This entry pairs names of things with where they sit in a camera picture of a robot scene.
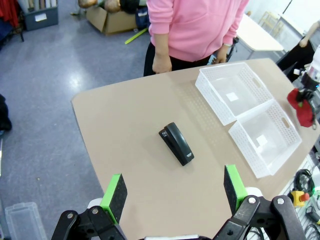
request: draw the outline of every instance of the black stapler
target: black stapler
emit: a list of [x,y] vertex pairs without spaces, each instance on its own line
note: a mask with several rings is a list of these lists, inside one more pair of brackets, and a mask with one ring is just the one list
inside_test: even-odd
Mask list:
[[159,132],[159,135],[171,149],[182,166],[189,163],[195,157],[184,136],[174,122],[165,126],[164,129]]

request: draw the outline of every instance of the person's arm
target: person's arm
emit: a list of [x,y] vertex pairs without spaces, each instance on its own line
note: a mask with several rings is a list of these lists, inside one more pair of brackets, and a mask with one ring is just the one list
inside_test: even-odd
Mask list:
[[223,37],[223,40],[222,40],[223,45],[218,50],[216,60],[214,62],[215,64],[226,62],[229,46],[233,44],[233,40],[237,36],[237,30],[238,30],[239,24],[241,22],[241,19],[244,15],[245,8],[246,8],[248,2],[249,2],[249,0],[242,0],[241,1],[240,6],[235,14],[235,19],[233,21],[233,24],[229,28],[226,35]]
[[152,70],[156,74],[170,72],[169,28],[173,19],[173,0],[147,0],[149,20],[155,41],[155,56]]
[[320,28],[320,20],[312,24],[309,31],[305,35],[305,37],[299,42],[299,46],[301,48],[304,48],[305,46],[307,46],[308,41],[310,40],[310,38],[313,36],[313,34],[316,32],[318,28]]

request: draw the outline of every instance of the green gripper pad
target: green gripper pad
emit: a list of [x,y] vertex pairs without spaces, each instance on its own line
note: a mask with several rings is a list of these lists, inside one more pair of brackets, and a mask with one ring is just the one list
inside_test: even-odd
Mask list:
[[105,191],[100,207],[108,212],[115,224],[118,224],[125,206],[128,192],[122,174],[115,174]]
[[248,195],[236,165],[224,166],[223,186],[233,215]]

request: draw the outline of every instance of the red cloth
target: red cloth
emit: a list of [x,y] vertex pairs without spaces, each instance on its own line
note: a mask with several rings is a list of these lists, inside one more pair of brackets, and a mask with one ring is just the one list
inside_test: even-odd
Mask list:
[[14,28],[18,26],[18,9],[17,0],[0,0],[0,18],[9,21]]
[[309,128],[314,123],[314,114],[310,103],[304,99],[303,102],[297,102],[296,98],[299,93],[297,88],[293,89],[286,98],[291,106],[296,110],[296,116],[301,126]]

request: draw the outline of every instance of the floor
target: floor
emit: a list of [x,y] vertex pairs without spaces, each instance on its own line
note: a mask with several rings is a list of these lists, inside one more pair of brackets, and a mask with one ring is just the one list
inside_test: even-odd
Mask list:
[[[0,195],[4,206],[35,202],[50,239],[60,214],[83,212],[103,195],[71,105],[79,92],[142,77],[148,34],[104,36],[59,2],[59,25],[15,36],[0,51],[0,92],[12,131],[4,135]],[[249,51],[238,44],[231,61]],[[257,53],[253,58],[278,57]]]

